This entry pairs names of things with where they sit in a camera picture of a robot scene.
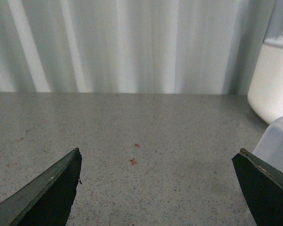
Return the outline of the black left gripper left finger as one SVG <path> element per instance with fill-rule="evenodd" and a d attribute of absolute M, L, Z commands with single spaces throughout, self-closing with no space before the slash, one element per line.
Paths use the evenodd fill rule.
<path fill-rule="evenodd" d="M 0 226 L 64 226 L 79 183 L 82 156 L 75 148 L 0 203 Z"/>

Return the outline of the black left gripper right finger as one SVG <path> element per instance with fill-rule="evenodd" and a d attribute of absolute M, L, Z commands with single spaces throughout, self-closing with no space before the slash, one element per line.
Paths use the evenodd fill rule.
<path fill-rule="evenodd" d="M 232 162 L 256 224 L 283 226 L 283 173 L 244 148 Z"/>

